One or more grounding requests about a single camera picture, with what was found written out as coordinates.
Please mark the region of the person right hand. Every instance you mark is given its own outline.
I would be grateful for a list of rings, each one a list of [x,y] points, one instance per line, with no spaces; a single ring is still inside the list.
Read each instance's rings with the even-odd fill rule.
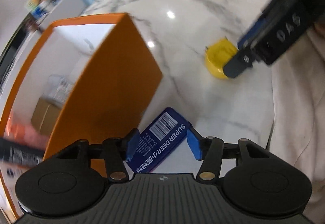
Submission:
[[[317,22],[315,22],[314,29],[320,36],[325,38],[325,22],[324,22],[324,20],[319,19]]]

